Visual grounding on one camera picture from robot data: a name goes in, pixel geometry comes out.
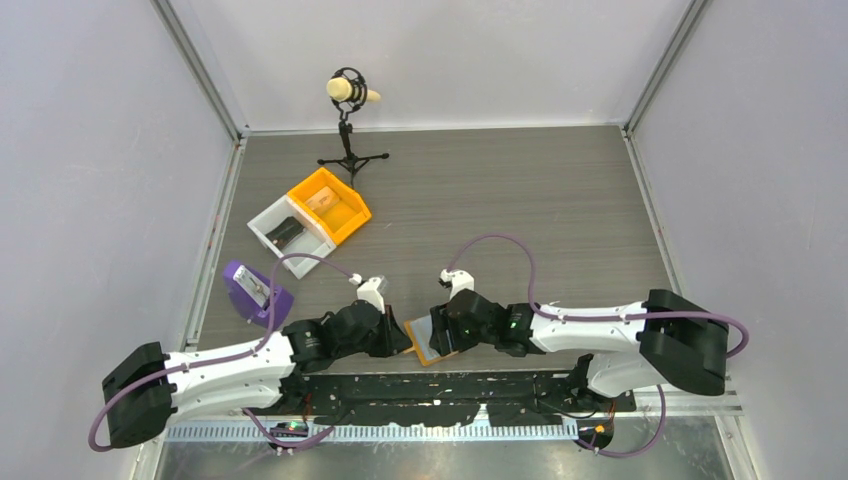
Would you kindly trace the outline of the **orange leather card holder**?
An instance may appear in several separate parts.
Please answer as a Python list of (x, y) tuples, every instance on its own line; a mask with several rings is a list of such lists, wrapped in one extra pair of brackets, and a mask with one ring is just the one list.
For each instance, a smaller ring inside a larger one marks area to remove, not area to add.
[(430, 316), (406, 321), (404, 323), (404, 330), (412, 342), (412, 350), (424, 367), (429, 367), (456, 355), (456, 352), (440, 354), (429, 345), (433, 333), (432, 318)]

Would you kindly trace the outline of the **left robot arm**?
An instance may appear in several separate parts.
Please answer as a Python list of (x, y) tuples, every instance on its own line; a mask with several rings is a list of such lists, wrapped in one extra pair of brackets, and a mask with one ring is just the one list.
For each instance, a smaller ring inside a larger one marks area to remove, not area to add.
[(411, 346), (390, 308), (363, 300), (295, 321), (267, 340), (175, 353), (146, 343), (103, 379), (104, 410), (89, 445), (95, 451), (128, 448), (180, 421), (243, 408), (275, 406), (293, 414), (305, 405), (307, 389), (290, 376), (326, 370), (354, 354), (388, 358)]

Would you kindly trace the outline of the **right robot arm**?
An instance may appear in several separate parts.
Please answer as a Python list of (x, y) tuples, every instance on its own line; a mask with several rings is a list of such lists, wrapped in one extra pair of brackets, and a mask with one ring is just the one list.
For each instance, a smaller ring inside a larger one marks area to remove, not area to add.
[(502, 306), (463, 289), (433, 307), (414, 338), (427, 361), (480, 344), (512, 357), (579, 351), (567, 379), (574, 403), (589, 411), (653, 385), (701, 396), (725, 392), (728, 321), (664, 289), (643, 301), (584, 309)]

